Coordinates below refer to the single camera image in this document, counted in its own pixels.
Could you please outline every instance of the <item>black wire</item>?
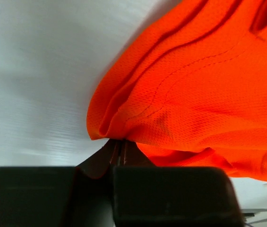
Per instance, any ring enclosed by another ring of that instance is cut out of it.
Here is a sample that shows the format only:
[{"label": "black wire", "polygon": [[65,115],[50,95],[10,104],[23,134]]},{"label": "black wire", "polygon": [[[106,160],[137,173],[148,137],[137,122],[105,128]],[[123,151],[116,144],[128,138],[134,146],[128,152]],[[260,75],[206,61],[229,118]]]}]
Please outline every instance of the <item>black wire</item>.
[{"label": "black wire", "polygon": [[252,226],[252,225],[250,225],[248,223],[245,223],[245,226],[254,227],[254,226]]}]

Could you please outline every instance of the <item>textured knit fabric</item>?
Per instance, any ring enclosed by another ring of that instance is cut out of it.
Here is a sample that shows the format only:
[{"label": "textured knit fabric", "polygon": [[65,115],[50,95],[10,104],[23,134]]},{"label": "textured knit fabric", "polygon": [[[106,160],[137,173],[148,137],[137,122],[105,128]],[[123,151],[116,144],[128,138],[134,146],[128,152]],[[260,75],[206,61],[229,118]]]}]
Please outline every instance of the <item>textured knit fabric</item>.
[{"label": "textured knit fabric", "polygon": [[267,0],[182,1],[105,75],[87,129],[158,166],[267,181]]}]

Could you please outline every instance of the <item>stitched line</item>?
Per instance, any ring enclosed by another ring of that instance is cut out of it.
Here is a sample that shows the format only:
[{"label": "stitched line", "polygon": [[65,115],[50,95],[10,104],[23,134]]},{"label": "stitched line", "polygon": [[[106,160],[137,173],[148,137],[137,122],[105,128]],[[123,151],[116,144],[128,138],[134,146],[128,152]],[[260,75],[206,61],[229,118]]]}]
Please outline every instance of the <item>stitched line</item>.
[{"label": "stitched line", "polygon": [[149,105],[148,105],[148,106],[147,106],[141,113],[139,113],[138,115],[135,115],[135,116],[133,116],[133,117],[128,118],[128,119],[125,121],[125,123],[124,123],[124,127],[123,127],[123,128],[125,128],[125,125],[126,125],[126,123],[127,123],[129,120],[131,120],[131,119],[133,119],[133,118],[136,118],[136,117],[140,116],[140,115],[141,115],[142,113],[144,113],[148,108],[150,108],[150,106],[151,106],[152,103],[154,102],[154,99],[155,99],[155,96],[156,96],[156,94],[157,94],[157,91],[158,91],[159,87],[160,87],[160,86],[164,83],[164,81],[167,80],[170,76],[172,76],[172,75],[175,74],[176,72],[182,70],[183,68],[188,67],[188,66],[191,66],[191,65],[193,65],[193,64],[195,64],[195,63],[197,63],[197,62],[200,62],[200,61],[203,61],[203,60],[205,60],[205,59],[210,59],[210,58],[214,58],[214,57],[217,57],[217,56],[226,54],[227,52],[233,50],[233,49],[234,49],[234,48],[241,42],[241,40],[245,37],[246,34],[247,34],[247,33],[245,33],[245,34],[241,37],[241,39],[240,39],[240,40],[239,40],[233,47],[231,47],[230,49],[228,49],[228,50],[226,50],[226,51],[224,51],[224,52],[215,54],[215,55],[211,55],[211,56],[207,56],[207,57],[198,59],[198,60],[193,61],[193,62],[191,62],[191,63],[189,63],[189,64],[187,64],[187,65],[183,65],[182,67],[180,67],[180,68],[177,69],[176,71],[174,71],[174,72],[170,73],[169,75],[167,75],[167,76],[161,81],[161,83],[158,85],[158,87],[156,88],[151,103],[150,103],[150,104],[149,104]]},{"label": "stitched line", "polygon": [[[231,61],[231,60],[233,60],[233,59],[235,59],[235,58],[241,56],[241,55],[244,54],[245,52],[246,52],[246,50],[244,50],[242,53],[240,53],[240,54],[238,54],[238,55],[236,55],[236,56],[234,56],[234,57],[232,57],[232,58],[230,58],[230,59],[227,59],[227,60],[224,60],[224,61],[218,61],[218,62],[214,62],[214,63],[208,64],[208,65],[205,65],[205,66],[203,66],[203,67],[201,67],[201,68],[199,68],[199,69],[197,69],[197,70],[195,70],[195,71],[193,71],[193,72],[191,72],[191,73],[189,73],[189,74],[187,74],[187,75],[190,75],[190,74],[192,74],[192,73],[195,73],[195,72],[197,72],[197,71],[199,71],[199,70],[202,70],[202,69],[204,69],[204,68],[206,68],[206,67],[209,67],[209,66],[212,66],[212,65],[216,65],[216,64],[220,64],[220,63],[227,62],[227,61]],[[166,95],[165,95],[165,98],[164,98],[165,101],[164,101],[163,106],[162,106],[161,108],[159,108],[158,110],[152,112],[151,114],[149,114],[149,115],[146,116],[146,117],[149,117],[149,116],[155,114],[156,112],[158,112],[158,111],[160,111],[161,109],[164,108],[164,106],[165,106],[165,104],[166,104],[166,98],[167,98],[167,96],[168,96],[170,90],[173,88],[173,86],[174,86],[175,84],[177,84],[178,82],[180,82],[182,79],[184,79],[184,78],[180,78],[179,80],[175,81],[175,82],[172,84],[172,86],[169,88],[168,92],[167,92]]]}]

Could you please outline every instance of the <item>orange fabric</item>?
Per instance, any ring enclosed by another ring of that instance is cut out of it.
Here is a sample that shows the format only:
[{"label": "orange fabric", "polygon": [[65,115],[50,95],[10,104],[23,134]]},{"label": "orange fabric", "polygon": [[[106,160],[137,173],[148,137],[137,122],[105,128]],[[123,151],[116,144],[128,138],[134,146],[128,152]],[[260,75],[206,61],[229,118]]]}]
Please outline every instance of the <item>orange fabric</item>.
[{"label": "orange fabric", "polygon": [[267,181],[267,0],[182,1],[105,75],[87,129],[158,166]]}]

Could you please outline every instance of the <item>garment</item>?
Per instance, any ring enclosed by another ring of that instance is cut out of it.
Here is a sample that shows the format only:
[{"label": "garment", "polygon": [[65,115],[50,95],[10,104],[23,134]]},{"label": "garment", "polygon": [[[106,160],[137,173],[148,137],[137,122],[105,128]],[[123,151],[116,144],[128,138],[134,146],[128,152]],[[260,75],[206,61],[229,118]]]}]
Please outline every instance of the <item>garment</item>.
[{"label": "garment", "polygon": [[158,166],[267,181],[267,0],[182,1],[104,76],[87,129]]}]

